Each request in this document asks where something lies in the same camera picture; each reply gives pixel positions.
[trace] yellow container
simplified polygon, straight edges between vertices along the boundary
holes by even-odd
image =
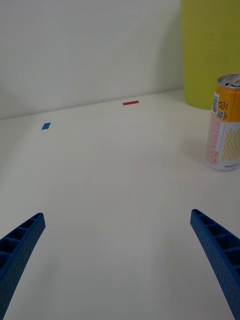
[[[181,0],[185,100],[211,109],[216,80],[240,73],[240,0]]]

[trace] beverage can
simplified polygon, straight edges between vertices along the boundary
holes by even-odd
[[[229,171],[240,165],[240,73],[217,80],[206,147],[207,163]]]

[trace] can label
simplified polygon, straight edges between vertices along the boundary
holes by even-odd
[[[206,159],[212,167],[225,171],[240,164],[240,88],[216,86]]]

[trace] can lid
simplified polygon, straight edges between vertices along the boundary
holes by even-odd
[[[240,87],[240,74],[235,78],[234,81],[232,81],[231,84],[233,87]]]
[[[217,83],[223,87],[231,87],[238,89],[240,87],[240,73],[227,74],[221,76]]]

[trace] blue plastic lattice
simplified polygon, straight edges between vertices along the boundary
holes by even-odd
[[[235,320],[240,320],[240,239],[196,209],[190,223]]]
[[[0,240],[0,320],[44,229],[44,215],[37,213]]]

